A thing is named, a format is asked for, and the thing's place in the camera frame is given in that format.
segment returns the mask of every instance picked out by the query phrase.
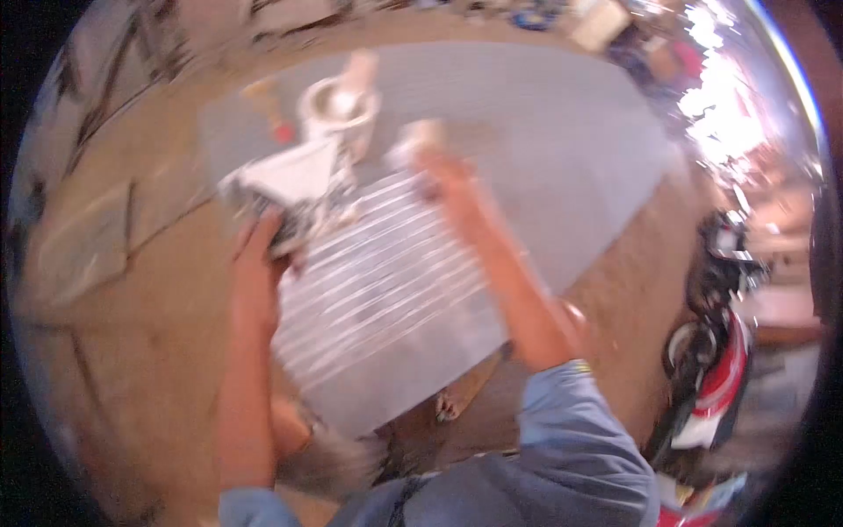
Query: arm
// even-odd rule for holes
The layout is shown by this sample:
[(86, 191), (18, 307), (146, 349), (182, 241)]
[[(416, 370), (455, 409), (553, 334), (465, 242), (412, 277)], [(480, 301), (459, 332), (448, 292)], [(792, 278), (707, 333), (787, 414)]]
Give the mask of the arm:
[(276, 452), (270, 413), (270, 339), (278, 321), (277, 284), (286, 266), (266, 248), (281, 225), (264, 219), (241, 234), (232, 265), (230, 342), (219, 395), (220, 486), (272, 488)]
[[(518, 415), (520, 456), (512, 462), (487, 456), (446, 472), (439, 477), (442, 494), (465, 492), (483, 481), (484, 489), (501, 493), (502, 503), (517, 503), (530, 524), (655, 524), (652, 469), (612, 415), (588, 365), (572, 360), (582, 356), (582, 316), (563, 309), (540, 286), (464, 163), (425, 152), (417, 164), (435, 178), (445, 215), (475, 249), (516, 357), (537, 372)], [(487, 480), (489, 474), (493, 480)], [(494, 510), (493, 501), (483, 508)], [(418, 504), (425, 510), (439, 510), (436, 506)], [(467, 518), (476, 513), (470, 505), (441, 512), (454, 524), (470, 524)]]
[(309, 430), (288, 408), (270, 401), (270, 339), (287, 263), (270, 261), (266, 249), (280, 226), (281, 217), (272, 214), (247, 228), (232, 265), (231, 340), (217, 411), (223, 527), (300, 527), (272, 491), (277, 461), (309, 439)]
[(436, 180), (445, 215), (479, 256), (509, 326), (516, 356), (534, 372), (580, 357), (578, 313), (566, 312), (540, 286), (470, 168), (429, 150), (418, 156), (416, 164)]

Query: motorcycle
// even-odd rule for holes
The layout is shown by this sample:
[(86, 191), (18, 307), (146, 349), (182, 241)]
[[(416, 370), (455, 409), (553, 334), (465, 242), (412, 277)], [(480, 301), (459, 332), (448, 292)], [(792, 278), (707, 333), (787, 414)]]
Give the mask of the motorcycle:
[[(686, 486), (679, 480), (687, 476), (666, 473), (673, 471), (666, 467), (675, 463), (670, 458), (677, 453), (725, 443), (749, 380), (752, 332), (738, 304), (767, 281), (770, 269), (745, 250), (745, 220), (741, 212), (716, 211), (701, 222), (698, 234), (705, 250), (686, 285), (686, 303), (695, 320), (677, 328), (663, 351), (670, 404), (642, 452), (657, 471), (663, 491), (659, 525), (710, 524), (745, 480), (745, 475), (725, 475)], [(685, 498), (677, 501), (681, 494)], [(695, 494), (719, 498), (691, 507), (689, 496)]]

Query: blue object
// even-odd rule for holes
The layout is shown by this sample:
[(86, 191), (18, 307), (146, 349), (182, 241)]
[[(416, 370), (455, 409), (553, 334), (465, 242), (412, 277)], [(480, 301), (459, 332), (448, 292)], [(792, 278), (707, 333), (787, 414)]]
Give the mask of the blue object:
[(513, 24), (523, 30), (545, 31), (555, 18), (556, 15), (553, 13), (539, 13), (535, 9), (522, 9), (513, 14)]
[[(656, 524), (656, 477), (585, 362), (533, 375), (518, 422), (520, 456), (476, 456), (435, 476), (386, 482), (357, 494), (328, 525), (387, 525), (396, 515), (408, 525)], [(223, 492), (219, 519), (222, 527), (301, 526), (274, 492), (257, 488)]]

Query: dirt floor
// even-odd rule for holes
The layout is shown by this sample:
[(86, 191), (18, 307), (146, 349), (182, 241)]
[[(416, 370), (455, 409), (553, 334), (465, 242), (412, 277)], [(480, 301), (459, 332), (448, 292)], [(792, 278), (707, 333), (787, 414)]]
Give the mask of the dirt floor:
[[(295, 62), (359, 46), (447, 39), (577, 51), (558, 33), (517, 30), (502, 20), (475, 26), (449, 13), (410, 9), (313, 36), (318, 40), (304, 49), (307, 39), (298, 35), (274, 50), (231, 51), (150, 89), (91, 141), (51, 196), (32, 243), (119, 181), (192, 164), (199, 154), (196, 115), (207, 101)], [(706, 181), (689, 165), (677, 146), (674, 169), (565, 295), (591, 321), (597, 381), (639, 443), (663, 404), (659, 355), (681, 310), (695, 223), (711, 203)], [(213, 438), (227, 338), (226, 221), (217, 202), (198, 207), (132, 251), (123, 276), (60, 309), (28, 301), (27, 284), (19, 295), (17, 315), (38, 350), (34, 362), (44, 364), (53, 387), (54, 418), (66, 430), (56, 440), (66, 446), (58, 448), (75, 449), (88, 465), (94, 495), (122, 518), (154, 511), (152, 524), (159, 527), (216, 524)], [(467, 413), (512, 404), (517, 377), (512, 365), (502, 365)], [(463, 433), (460, 426), (458, 420), (435, 432), (442, 436), (438, 462), (459, 458), (448, 449), (448, 435)], [(306, 526), (324, 524), (334, 508), (288, 496)]]

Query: paper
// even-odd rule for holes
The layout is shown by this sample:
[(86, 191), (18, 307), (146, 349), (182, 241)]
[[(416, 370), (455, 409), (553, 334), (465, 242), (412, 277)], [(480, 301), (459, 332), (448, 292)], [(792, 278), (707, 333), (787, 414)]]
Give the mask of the paper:
[(337, 136), (311, 141), (245, 165), (237, 179), (244, 188), (282, 205), (315, 200), (328, 191), (338, 149)]

